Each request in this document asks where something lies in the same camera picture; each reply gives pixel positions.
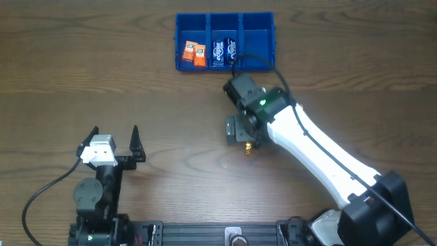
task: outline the blue can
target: blue can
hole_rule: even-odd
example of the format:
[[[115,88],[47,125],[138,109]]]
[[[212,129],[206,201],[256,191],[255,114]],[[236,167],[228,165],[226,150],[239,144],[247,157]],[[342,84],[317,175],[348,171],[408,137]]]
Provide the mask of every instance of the blue can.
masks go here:
[[[237,56],[237,44],[232,38],[225,38],[226,57],[225,63],[232,65]]]
[[[225,64],[225,43],[223,40],[212,43],[212,65],[222,66]]]

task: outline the cable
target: cable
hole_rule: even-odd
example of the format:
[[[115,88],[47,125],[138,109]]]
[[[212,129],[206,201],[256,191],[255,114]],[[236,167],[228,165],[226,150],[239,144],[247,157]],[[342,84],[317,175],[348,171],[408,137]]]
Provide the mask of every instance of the cable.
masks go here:
[[[301,127],[303,134],[307,136],[324,154],[329,156],[338,166],[340,166],[345,172],[347,172],[352,178],[357,180],[359,183],[361,183],[375,198],[380,200],[387,208],[389,208],[391,211],[393,211],[405,224],[410,226],[423,240],[425,240],[426,243],[428,243],[430,246],[436,246],[436,244],[429,238],[428,235],[426,235],[418,226],[413,224],[405,215],[403,215],[401,212],[399,212],[392,204],[390,204],[385,198],[383,198],[380,194],[378,194],[370,185],[368,185],[364,180],[362,180],[358,175],[356,175],[354,172],[352,172],[350,169],[348,169],[343,163],[341,163],[335,156],[333,156],[328,150],[326,150],[316,139],[314,139],[313,136],[309,133],[309,131],[305,128],[303,123],[300,121],[298,112],[296,110],[296,103],[297,101],[292,97],[292,93],[290,90],[290,87],[287,83],[287,81],[284,79],[283,75],[279,72],[279,70],[276,69],[276,67],[272,66],[266,59],[259,57],[257,55],[241,55],[237,57],[232,64],[232,76],[235,76],[235,65],[236,63],[244,58],[254,58],[258,59],[261,62],[264,62],[265,64],[269,65],[274,72],[278,75],[279,79],[281,80],[282,84],[284,84],[285,91],[288,93],[288,100],[290,105],[292,106],[294,116],[296,117],[299,126]]]
[[[39,191],[36,191],[36,193],[30,197],[29,201],[27,201],[27,203],[23,209],[23,213],[21,215],[21,223],[23,224],[23,228],[24,228],[27,236],[30,238],[30,240],[32,240],[33,243],[35,243],[35,245],[42,246],[42,244],[40,242],[38,242],[38,240],[36,240],[36,238],[32,235],[32,233],[30,233],[29,228],[27,227],[27,223],[26,223],[27,209],[29,208],[30,204],[35,200],[35,198],[37,198],[37,196],[39,196],[42,192],[44,192],[48,188],[52,187],[57,182],[63,180],[66,176],[70,175],[76,169],[76,167],[79,165],[80,162],[81,162],[81,159],[78,158],[76,163],[73,165],[73,167],[68,172],[66,172],[63,176],[60,176],[59,178],[55,179],[54,181],[46,184],[46,186],[42,187]]]

